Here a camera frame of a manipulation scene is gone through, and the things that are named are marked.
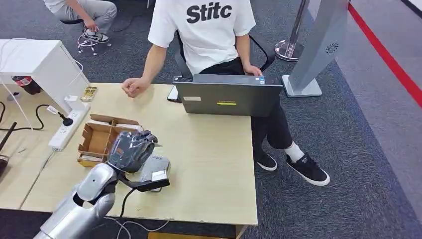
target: small box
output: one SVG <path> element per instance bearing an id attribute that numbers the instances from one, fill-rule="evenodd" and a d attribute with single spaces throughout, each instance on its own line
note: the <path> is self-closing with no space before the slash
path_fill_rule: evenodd
<path id="1" fill-rule="evenodd" d="M 132 127 L 117 126 L 118 124 L 134 125 L 134 127 L 138 126 L 138 128 L 142 130 L 142 126 L 134 120 L 96 114 L 91 114 L 90 117 L 95 121 L 107 122 L 109 125 L 95 122 L 88 122 L 85 124 L 84 131 L 82 132 L 84 141 L 79 144 L 78 147 L 78 151 L 80 153 L 78 163 L 84 167 L 94 167 L 99 163 L 106 162 L 108 152 L 111 150 L 111 147 L 120 132 L 133 132 L 137 130 Z M 83 156 L 90 156 L 94 158 L 92 158 L 93 160 L 90 160 L 83 158 Z"/>

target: stanchion base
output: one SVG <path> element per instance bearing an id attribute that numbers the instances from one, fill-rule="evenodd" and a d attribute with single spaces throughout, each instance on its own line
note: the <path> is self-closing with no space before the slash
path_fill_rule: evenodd
<path id="1" fill-rule="evenodd" d="M 308 86 L 306 86 L 302 91 L 294 92 L 292 89 L 292 86 L 290 85 L 289 81 L 290 75 L 284 75 L 283 78 L 283 84 L 284 89 L 286 89 L 286 94 L 288 97 L 309 97 L 309 96 L 321 96 L 322 91 L 321 88 L 318 85 L 318 82 L 316 79 L 313 79 Z"/>
<path id="2" fill-rule="evenodd" d="M 276 44 L 274 50 L 276 51 L 276 55 L 278 58 L 285 60 L 285 61 L 299 61 L 300 56 L 302 55 L 304 47 L 300 43 L 296 43 L 295 50 L 293 51 L 292 57 L 286 56 L 286 49 L 287 45 L 289 44 L 288 41 L 283 40 Z"/>

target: man's hand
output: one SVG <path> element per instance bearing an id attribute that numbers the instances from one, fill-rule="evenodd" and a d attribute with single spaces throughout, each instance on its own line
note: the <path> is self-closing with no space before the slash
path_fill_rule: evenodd
<path id="1" fill-rule="evenodd" d="M 261 70 L 256 67 L 256 66 L 252 66 L 252 65 L 248 65 L 248 66 L 243 66 L 243 70 L 250 75 L 254 75 L 254 76 L 262 76 L 262 72 Z"/>
<path id="2" fill-rule="evenodd" d="M 84 20 L 84 24 L 87 27 L 87 29 L 91 30 L 92 32 L 97 32 L 98 31 L 97 24 L 91 18 L 88 18 L 88 19 Z"/>
<path id="3" fill-rule="evenodd" d="M 137 97 L 139 94 L 143 93 L 151 85 L 151 81 L 141 77 L 141 78 L 129 78 L 123 82 L 121 88 L 131 98 Z"/>

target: gray pants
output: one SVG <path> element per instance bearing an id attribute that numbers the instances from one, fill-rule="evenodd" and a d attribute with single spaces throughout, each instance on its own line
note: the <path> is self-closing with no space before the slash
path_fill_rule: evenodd
<path id="1" fill-rule="evenodd" d="M 100 32 L 107 33 L 117 15 L 116 5 L 112 2 L 102 0 L 78 0 L 78 2 L 87 14 L 94 19 Z M 64 5 L 54 15 L 60 20 L 81 19 L 68 5 Z"/>

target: gray laptop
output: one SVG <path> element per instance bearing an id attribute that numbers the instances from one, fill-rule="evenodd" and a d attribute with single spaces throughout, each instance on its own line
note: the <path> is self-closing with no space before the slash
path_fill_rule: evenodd
<path id="1" fill-rule="evenodd" d="M 174 81 L 186 112 L 266 117 L 280 102 L 281 85 L 255 76 L 196 74 L 192 82 Z"/>

